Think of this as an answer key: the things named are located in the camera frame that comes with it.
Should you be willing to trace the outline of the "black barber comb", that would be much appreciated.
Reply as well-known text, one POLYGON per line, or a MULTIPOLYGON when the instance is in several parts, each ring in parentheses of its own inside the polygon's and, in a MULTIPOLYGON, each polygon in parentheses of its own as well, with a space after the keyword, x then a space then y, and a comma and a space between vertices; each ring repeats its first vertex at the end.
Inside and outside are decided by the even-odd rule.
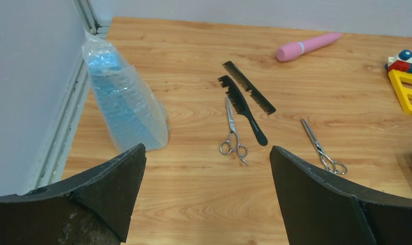
POLYGON ((276 112, 276 108, 262 95, 262 93, 251 83, 251 81, 237 68, 232 61, 222 64, 229 74, 250 93, 251 98, 262 108, 267 115, 276 112))

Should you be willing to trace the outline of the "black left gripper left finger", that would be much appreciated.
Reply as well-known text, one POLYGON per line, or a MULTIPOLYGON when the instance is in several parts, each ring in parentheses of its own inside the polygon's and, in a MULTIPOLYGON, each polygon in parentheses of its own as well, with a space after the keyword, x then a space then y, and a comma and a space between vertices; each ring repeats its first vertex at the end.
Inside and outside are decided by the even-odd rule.
POLYGON ((146 166, 139 144, 65 180, 0 197, 0 244, 126 242, 146 166))

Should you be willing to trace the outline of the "silver straight scissors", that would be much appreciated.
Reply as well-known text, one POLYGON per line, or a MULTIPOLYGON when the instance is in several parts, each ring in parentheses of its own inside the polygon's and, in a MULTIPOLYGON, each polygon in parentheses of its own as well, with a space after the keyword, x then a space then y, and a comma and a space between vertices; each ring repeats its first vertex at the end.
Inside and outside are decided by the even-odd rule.
POLYGON ((248 148, 240 143, 240 136, 237 132, 232 105, 229 98, 225 98, 226 114, 229 126, 229 135, 226 141, 222 142, 219 151, 221 155, 235 153, 244 165, 249 165, 245 160, 248 155, 248 148))

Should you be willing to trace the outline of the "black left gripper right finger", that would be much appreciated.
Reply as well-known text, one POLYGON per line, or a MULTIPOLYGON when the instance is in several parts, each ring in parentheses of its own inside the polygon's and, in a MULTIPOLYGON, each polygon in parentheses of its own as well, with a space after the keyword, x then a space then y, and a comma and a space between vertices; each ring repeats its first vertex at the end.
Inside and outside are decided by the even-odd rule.
POLYGON ((412 199, 356 184, 279 146, 270 164, 290 244, 412 244, 412 199))

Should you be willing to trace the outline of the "silver thinning scissors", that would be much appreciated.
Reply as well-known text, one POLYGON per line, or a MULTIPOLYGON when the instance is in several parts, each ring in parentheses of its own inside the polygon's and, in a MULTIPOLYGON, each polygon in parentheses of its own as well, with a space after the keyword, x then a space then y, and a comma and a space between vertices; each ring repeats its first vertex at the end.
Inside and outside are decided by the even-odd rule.
POLYGON ((320 144, 320 142, 317 140, 316 136, 314 135, 311 127, 308 125, 305 119, 301 120, 302 125, 305 128, 305 131, 307 132, 313 147, 316 149, 317 154, 320 158, 321 163, 323 164, 324 168, 326 171, 335 174, 335 175, 345 175, 348 173, 348 169, 346 165, 342 164, 339 161, 334 161, 332 160, 324 151, 324 148, 320 144))

